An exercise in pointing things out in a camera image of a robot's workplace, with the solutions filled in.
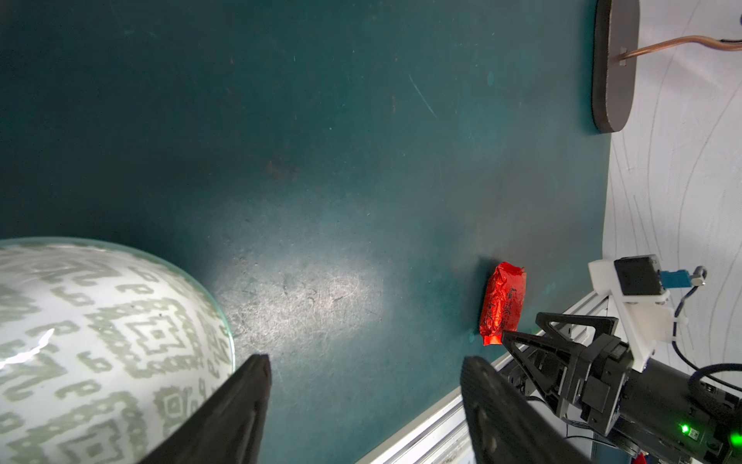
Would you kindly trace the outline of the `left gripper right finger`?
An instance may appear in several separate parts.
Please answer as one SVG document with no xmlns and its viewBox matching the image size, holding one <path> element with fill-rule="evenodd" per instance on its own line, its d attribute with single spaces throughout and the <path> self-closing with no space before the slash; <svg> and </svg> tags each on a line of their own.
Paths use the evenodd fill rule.
<svg viewBox="0 0 742 464">
<path fill-rule="evenodd" d="M 477 463 L 589 462 L 485 359 L 464 359 L 460 386 Z"/>
</svg>

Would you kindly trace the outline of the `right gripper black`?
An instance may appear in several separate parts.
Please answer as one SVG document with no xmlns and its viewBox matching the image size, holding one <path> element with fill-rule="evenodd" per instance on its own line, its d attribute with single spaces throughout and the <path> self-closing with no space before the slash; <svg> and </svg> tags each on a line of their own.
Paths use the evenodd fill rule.
<svg viewBox="0 0 742 464">
<path fill-rule="evenodd" d="M 565 412 L 567 400 L 582 411 L 582 419 L 593 431 L 607 437 L 618 420 L 620 393 L 634 365 L 629 345 L 614 334 L 618 319 L 539 312 L 536 324 L 543 336 L 505 332 L 502 344 L 552 412 Z M 576 349 L 573 363 L 575 342 L 562 332 L 568 326 L 594 330 L 593 342 Z"/>
</svg>

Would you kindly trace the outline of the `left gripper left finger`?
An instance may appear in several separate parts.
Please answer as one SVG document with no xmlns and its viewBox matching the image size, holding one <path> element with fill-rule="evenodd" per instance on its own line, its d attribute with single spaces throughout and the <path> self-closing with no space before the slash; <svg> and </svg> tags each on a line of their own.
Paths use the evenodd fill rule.
<svg viewBox="0 0 742 464">
<path fill-rule="evenodd" d="M 144 463 L 255 463 L 267 418 L 272 368 L 266 354 L 238 370 Z"/>
</svg>

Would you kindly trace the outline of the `red tea bag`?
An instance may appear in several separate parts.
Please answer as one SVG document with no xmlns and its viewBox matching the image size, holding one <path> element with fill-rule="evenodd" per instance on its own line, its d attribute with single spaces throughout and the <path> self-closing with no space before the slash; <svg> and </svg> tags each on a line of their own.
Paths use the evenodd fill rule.
<svg viewBox="0 0 742 464">
<path fill-rule="evenodd" d="M 527 272 L 507 262 L 500 263 L 485 289 L 479 318 L 483 345 L 502 345 L 505 332 L 515 332 L 524 307 Z"/>
</svg>

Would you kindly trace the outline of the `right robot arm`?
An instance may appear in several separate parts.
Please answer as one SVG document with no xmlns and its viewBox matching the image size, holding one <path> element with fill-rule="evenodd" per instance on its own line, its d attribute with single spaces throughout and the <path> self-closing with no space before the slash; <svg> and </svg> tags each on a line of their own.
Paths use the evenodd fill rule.
<svg viewBox="0 0 742 464">
<path fill-rule="evenodd" d="M 635 370 L 618 319 L 538 313 L 541 334 L 507 331 L 502 345 L 552 413 L 628 454 L 664 463 L 738 463 L 741 399 L 656 360 Z"/>
</svg>

